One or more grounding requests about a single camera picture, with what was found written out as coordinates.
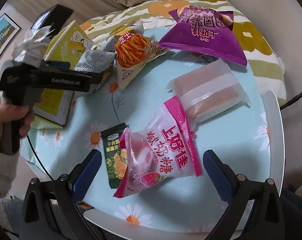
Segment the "white fuzzy sleeve forearm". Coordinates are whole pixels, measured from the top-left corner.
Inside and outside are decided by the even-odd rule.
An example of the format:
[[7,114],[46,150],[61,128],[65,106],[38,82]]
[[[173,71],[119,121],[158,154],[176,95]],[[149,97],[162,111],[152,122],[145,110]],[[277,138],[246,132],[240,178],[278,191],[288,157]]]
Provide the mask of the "white fuzzy sleeve forearm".
[[16,178],[16,170],[20,152],[6,155],[0,152],[0,198],[7,196]]

